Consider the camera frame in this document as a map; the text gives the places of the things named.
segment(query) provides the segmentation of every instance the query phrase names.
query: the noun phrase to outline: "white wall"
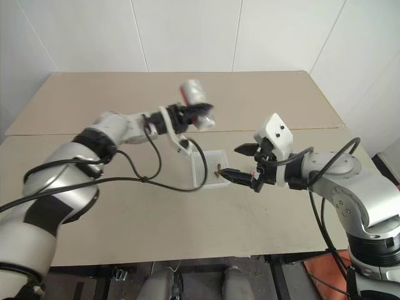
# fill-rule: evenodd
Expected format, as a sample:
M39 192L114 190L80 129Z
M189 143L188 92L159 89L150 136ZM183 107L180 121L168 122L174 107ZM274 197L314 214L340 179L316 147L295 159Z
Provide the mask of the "white wall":
M53 71L303 69L371 155L400 138L393 129L400 125L393 113L400 91L397 0L1 0L0 5L0 134Z

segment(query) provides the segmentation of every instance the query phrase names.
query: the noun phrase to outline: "floor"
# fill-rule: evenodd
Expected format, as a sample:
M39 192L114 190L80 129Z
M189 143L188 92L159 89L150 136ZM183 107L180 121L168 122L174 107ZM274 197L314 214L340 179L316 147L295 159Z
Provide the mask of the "floor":
M175 268L179 261L156 262L154 271L171 266ZM199 266L196 272L187 272L188 266ZM181 262L184 281L183 299L221 300L222 272L209 272L207 266L237 266L249 278L257 300L278 299L275 292L271 270L264 263L262 256L252 257L220 257L214 259L190 259ZM111 281L108 300L135 300L143 282L150 275L151 262L136 265L136 272L129 273L125 281ZM284 266L285 278L292 300L320 300L311 280L306 274L303 264ZM46 279L46 295L44 300L86 300L94 299L96 280L70 275L50 274Z

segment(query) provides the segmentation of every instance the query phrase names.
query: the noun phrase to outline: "metal frame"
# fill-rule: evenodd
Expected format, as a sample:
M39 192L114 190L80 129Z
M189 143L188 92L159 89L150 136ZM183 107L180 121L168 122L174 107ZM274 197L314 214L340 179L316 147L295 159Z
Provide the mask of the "metal frame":
M284 264L291 264L298 261L312 259L326 254L326 251L299 252L287 254L268 254L264 255L265 262L271 268L275 290L278 300L291 300L288 285L283 272ZM225 264L206 264L181 266L181 273L211 273L224 272L228 266ZM51 267L50 273L69 274L86 278L96 279L96 289L93 300L107 300L111 279L115 278L117 271L136 272L136 264L110 264L94 266L65 266ZM74 300L80 300L82 284L76 286Z

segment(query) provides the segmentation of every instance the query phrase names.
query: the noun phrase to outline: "red floor mat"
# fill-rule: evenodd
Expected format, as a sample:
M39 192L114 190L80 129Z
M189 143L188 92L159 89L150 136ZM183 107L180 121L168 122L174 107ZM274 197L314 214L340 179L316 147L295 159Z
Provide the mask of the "red floor mat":
M344 263L348 266L351 264L347 250L339 251L339 255L343 258ZM317 258L304 261L304 267L309 274L335 286L342 291L346 291L346 281L342 277L338 266L332 255L326 254ZM337 292L330 287L311 278L323 300L345 300L347 296Z

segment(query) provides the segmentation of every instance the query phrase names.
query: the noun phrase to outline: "clear plastic box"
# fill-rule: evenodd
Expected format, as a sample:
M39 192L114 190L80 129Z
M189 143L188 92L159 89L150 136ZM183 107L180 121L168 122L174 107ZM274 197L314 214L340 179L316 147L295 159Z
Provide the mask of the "clear plastic box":
M230 181L224 179L222 176L216 176L215 171L217 171L218 164L221 164L221 169L228 168L228 158L224 150L213 150L204 151L204 156L206 157L208 173L206 184L202 187L203 189L214 189L222 188L231 184ZM192 176L194 187L200 186L204 179L204 166L201 156L198 152L193 152L191 154L192 162Z

